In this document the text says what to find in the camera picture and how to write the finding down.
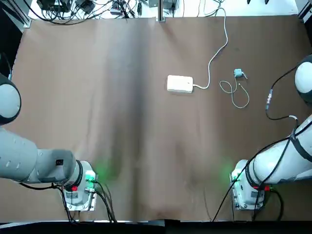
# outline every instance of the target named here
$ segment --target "white power adapter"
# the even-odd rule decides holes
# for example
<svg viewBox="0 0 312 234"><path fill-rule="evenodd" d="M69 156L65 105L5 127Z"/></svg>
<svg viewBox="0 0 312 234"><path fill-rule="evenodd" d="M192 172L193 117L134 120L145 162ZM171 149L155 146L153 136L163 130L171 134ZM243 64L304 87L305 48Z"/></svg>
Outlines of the white power adapter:
<svg viewBox="0 0 312 234"><path fill-rule="evenodd" d="M190 94L193 91L193 78L169 75L167 79L167 90L170 92Z"/></svg>

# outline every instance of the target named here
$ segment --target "power adapter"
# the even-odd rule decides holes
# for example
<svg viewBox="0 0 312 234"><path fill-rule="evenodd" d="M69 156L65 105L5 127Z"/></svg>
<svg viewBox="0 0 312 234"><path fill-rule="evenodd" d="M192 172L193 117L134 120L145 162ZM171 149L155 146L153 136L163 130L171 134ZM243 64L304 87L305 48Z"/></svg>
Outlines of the power adapter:
<svg viewBox="0 0 312 234"><path fill-rule="evenodd" d="M234 77L235 78L239 78L239 77L243 77L244 76L244 73L242 71L242 69L235 69L234 70Z"/></svg>
<svg viewBox="0 0 312 234"><path fill-rule="evenodd" d="M167 90L176 93L190 94L193 91L193 78L182 76L168 76Z"/></svg>

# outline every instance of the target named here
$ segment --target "floor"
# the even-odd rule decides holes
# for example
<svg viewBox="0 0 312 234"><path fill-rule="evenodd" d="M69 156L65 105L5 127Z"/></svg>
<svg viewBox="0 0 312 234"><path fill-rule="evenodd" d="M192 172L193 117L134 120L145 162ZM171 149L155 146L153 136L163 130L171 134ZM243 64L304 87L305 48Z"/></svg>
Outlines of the floor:
<svg viewBox="0 0 312 234"><path fill-rule="evenodd" d="M99 14L103 9L110 9L111 4L108 4L103 8L100 4L105 4L107 0L97 0L95 14ZM130 0L129 5L134 9L137 14L136 3L138 0ZM175 12L175 17L203 17L209 12L217 8L218 3L214 0L178 0L178 9ZM33 0L32 9L42 17L41 9L37 5L37 0ZM226 10L227 16L275 16L275 15L294 15L298 13L295 0L270 0L266 5L264 0L251 0L250 4L247 4L247 0L225 0L222 7ZM142 5L142 18L152 18L157 16L157 8L149 8L145 4ZM172 14L166 14L167 17L172 17ZM29 13L29 17L38 19L38 17L32 12ZM115 18L109 11L101 15L104 19Z"/></svg>

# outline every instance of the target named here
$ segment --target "cable connector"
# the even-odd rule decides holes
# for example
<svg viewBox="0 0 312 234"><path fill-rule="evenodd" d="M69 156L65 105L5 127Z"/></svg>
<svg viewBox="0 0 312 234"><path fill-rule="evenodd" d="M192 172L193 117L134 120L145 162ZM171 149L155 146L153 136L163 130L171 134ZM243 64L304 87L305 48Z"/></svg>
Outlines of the cable connector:
<svg viewBox="0 0 312 234"><path fill-rule="evenodd" d="M142 3L141 3L141 2L139 2L139 3L137 4L137 14L138 14L139 16L142 15Z"/></svg>

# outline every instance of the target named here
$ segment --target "electronic device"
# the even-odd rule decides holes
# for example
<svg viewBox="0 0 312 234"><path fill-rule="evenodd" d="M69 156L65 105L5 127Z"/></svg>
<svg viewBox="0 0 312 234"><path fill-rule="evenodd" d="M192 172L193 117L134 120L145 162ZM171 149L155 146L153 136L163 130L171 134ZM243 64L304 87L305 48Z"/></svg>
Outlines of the electronic device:
<svg viewBox="0 0 312 234"><path fill-rule="evenodd" d="M96 5L91 0L76 0L76 6L83 10L86 14L90 14Z"/></svg>
<svg viewBox="0 0 312 234"><path fill-rule="evenodd" d="M147 2L149 7L156 7L158 6L158 0L142 0L142 2ZM164 9L171 9L172 4L177 7L177 0L163 0L163 7Z"/></svg>
<svg viewBox="0 0 312 234"><path fill-rule="evenodd" d="M45 11L69 12L73 0L37 0L37 4Z"/></svg>

